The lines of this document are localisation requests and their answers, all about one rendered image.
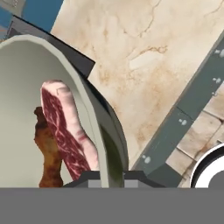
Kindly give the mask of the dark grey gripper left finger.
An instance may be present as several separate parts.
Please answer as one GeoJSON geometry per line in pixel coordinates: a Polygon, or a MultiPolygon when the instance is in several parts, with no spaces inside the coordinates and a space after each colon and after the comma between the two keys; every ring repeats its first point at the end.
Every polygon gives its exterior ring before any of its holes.
{"type": "Polygon", "coordinates": [[[84,171],[77,180],[64,185],[64,187],[88,187],[89,180],[101,180],[98,171],[84,171]]]}

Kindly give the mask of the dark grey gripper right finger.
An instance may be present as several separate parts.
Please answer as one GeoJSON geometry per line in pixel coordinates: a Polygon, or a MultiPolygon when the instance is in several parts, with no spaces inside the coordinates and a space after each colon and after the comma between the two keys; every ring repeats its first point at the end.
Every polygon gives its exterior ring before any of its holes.
{"type": "Polygon", "coordinates": [[[164,188],[163,185],[148,179],[143,171],[125,171],[123,178],[125,188],[164,188]]]}

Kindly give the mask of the brown chicken drumstick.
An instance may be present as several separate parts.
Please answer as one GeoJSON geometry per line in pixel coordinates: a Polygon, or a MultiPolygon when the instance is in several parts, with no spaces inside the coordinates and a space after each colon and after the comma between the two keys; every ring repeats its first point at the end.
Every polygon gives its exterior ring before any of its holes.
{"type": "Polygon", "coordinates": [[[63,180],[60,176],[62,159],[56,140],[48,127],[41,107],[36,107],[34,115],[37,117],[35,124],[34,142],[44,156],[44,170],[39,187],[62,187],[63,180]]]}

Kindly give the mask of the black and white round object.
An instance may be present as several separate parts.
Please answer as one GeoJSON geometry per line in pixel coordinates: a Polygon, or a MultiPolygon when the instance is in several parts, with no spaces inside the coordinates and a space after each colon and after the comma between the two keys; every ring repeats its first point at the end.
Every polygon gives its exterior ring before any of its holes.
{"type": "Polygon", "coordinates": [[[208,150],[192,169],[191,188],[208,188],[213,177],[224,172],[224,143],[208,150]]]}

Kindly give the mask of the raw red marbled steak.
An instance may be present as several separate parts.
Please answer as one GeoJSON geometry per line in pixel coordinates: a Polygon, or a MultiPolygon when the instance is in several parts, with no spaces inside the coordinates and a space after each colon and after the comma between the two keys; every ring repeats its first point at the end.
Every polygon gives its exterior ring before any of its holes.
{"type": "Polygon", "coordinates": [[[45,81],[40,96],[43,114],[72,179],[85,171],[98,171],[97,149],[81,126],[69,87],[61,80],[45,81]]]}

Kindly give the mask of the pale grey bowl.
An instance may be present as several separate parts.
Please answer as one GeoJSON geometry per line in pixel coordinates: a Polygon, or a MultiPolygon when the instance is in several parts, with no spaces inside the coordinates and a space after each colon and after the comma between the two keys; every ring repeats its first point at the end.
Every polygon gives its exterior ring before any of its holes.
{"type": "MultiPolygon", "coordinates": [[[[34,142],[34,110],[42,108],[42,84],[53,80],[73,94],[80,124],[98,152],[99,170],[94,172],[100,173],[101,186],[123,186],[129,158],[115,111],[55,46],[19,35],[0,43],[0,187],[39,186],[44,156],[34,142]]],[[[63,159],[60,176],[63,185],[73,180],[63,159]]]]}

